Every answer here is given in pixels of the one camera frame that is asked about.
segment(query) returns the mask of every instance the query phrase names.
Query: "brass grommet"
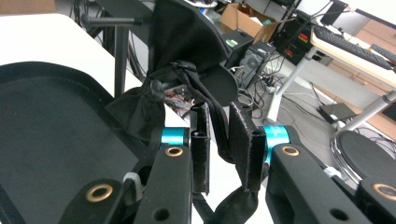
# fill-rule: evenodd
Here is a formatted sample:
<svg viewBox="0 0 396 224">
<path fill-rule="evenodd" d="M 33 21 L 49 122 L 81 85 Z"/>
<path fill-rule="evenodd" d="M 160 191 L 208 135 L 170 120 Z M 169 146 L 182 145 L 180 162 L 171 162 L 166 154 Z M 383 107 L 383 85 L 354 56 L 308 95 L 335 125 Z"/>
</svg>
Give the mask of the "brass grommet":
<svg viewBox="0 0 396 224">
<path fill-rule="evenodd" d="M 393 186 L 389 186 L 386 184 L 374 184 L 373 185 L 374 190 L 381 195 L 382 197 L 396 201 L 396 188 Z M 391 194 L 384 192 L 384 190 L 388 190 L 389 192 L 392 192 Z"/>
<path fill-rule="evenodd" d="M 300 151 L 294 147 L 282 147 L 282 151 L 288 156 L 298 156 L 300 154 Z"/>
<path fill-rule="evenodd" d="M 165 150 L 165 153 L 170 157 L 178 157 L 183 154 L 183 149 L 181 147 L 169 147 Z"/>
<path fill-rule="evenodd" d="M 95 195 L 95 192 L 97 193 L 97 190 L 103 189 L 105 192 L 101 193 L 100 195 Z M 87 191 L 86 198 L 88 202 L 91 203 L 98 203 L 101 202 L 102 200 L 108 198 L 111 193 L 113 192 L 113 187 L 111 187 L 108 184 L 100 184 L 93 186 Z"/>
</svg>

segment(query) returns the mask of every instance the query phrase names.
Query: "cardboard box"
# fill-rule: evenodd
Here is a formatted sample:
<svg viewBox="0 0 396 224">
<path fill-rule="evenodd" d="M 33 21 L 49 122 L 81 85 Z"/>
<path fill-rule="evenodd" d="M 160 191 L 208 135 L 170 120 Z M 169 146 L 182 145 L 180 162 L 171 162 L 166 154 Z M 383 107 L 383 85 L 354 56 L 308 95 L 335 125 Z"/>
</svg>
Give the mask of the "cardboard box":
<svg viewBox="0 0 396 224">
<path fill-rule="evenodd" d="M 0 0 L 0 14 L 37 14 L 56 12 L 54 0 Z"/>
<path fill-rule="evenodd" d="M 230 3 L 224 9 L 220 22 L 229 28 L 236 30 L 241 29 L 247 34 L 254 37 L 254 43 L 259 40 L 268 42 L 274 33 L 276 27 L 282 22 L 276 21 L 274 18 L 262 15 L 253 8 L 238 3 Z"/>
</svg>

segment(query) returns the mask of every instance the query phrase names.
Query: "gray floor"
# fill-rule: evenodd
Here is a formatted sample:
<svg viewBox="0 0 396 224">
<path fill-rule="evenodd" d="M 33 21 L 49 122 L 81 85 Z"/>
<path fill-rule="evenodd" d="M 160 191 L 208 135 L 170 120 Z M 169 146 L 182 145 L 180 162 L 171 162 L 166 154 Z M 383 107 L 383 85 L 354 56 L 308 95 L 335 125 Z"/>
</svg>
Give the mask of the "gray floor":
<svg viewBox="0 0 396 224">
<path fill-rule="evenodd" d="M 69 16 L 73 0 L 56 0 L 57 10 L 59 13 Z M 90 9 L 90 14 L 94 15 L 100 9 L 97 5 L 92 4 Z M 138 38 L 134 38 L 134 44 L 136 48 L 136 53 L 138 55 L 139 62 L 142 66 L 147 69 L 148 62 L 148 49 Z M 282 67 L 278 73 L 277 77 L 287 76 L 290 71 L 294 68 L 294 65 L 285 60 Z M 293 83 L 290 88 L 285 93 L 285 96 L 289 98 L 282 99 L 281 107 L 279 109 L 278 119 L 276 124 L 291 125 L 299 133 L 303 144 L 311 150 L 318 158 L 320 158 L 324 163 L 329 166 L 337 168 L 337 164 L 332 156 L 330 149 L 330 139 L 335 134 L 335 129 L 329 123 L 324 121 L 324 119 L 317 112 L 319 107 L 318 98 L 311 89 L 309 83 L 299 80 L 299 83 Z M 250 92 L 254 92 L 254 87 L 249 88 Z M 257 85 L 258 93 L 263 94 L 264 89 L 261 85 Z M 253 117 L 258 117 L 254 119 L 254 122 L 258 126 L 265 125 L 264 118 L 266 116 L 269 104 L 271 102 L 271 94 L 264 94 L 264 102 L 262 109 L 256 109 L 253 111 Z M 309 111 L 314 116 L 306 113 L 300 109 L 297 105 Z M 321 101 L 326 104 L 332 104 L 332 101 L 327 99 L 325 96 L 321 97 Z M 367 136 L 376 136 L 376 133 L 372 131 L 362 130 Z M 394 157 L 394 152 L 392 152 L 392 146 L 383 143 L 384 149 Z"/>
</svg>

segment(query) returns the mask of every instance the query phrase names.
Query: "computer keyboard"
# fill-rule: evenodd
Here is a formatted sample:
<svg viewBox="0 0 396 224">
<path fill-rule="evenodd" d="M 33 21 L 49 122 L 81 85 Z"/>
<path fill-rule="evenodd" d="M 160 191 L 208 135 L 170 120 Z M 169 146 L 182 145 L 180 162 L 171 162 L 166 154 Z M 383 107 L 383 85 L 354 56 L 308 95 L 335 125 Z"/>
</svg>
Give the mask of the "computer keyboard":
<svg viewBox="0 0 396 224">
<path fill-rule="evenodd" d="M 396 64 L 396 54 L 383 49 L 381 47 L 379 47 L 377 44 L 372 44 L 372 46 L 370 47 L 370 49 L 375 50 L 376 52 L 378 52 L 380 55 L 386 57 L 388 60 L 390 60 L 392 63 Z"/>
<path fill-rule="evenodd" d="M 331 31 L 321 28 L 314 27 L 314 34 L 317 38 L 336 46 L 337 48 L 343 49 L 351 54 L 354 54 L 370 63 L 374 63 L 382 68 L 391 70 L 392 67 L 383 59 L 381 56 L 375 55 L 368 49 L 363 49 L 362 47 L 352 44 L 345 40 L 340 35 L 335 35 Z"/>
</svg>

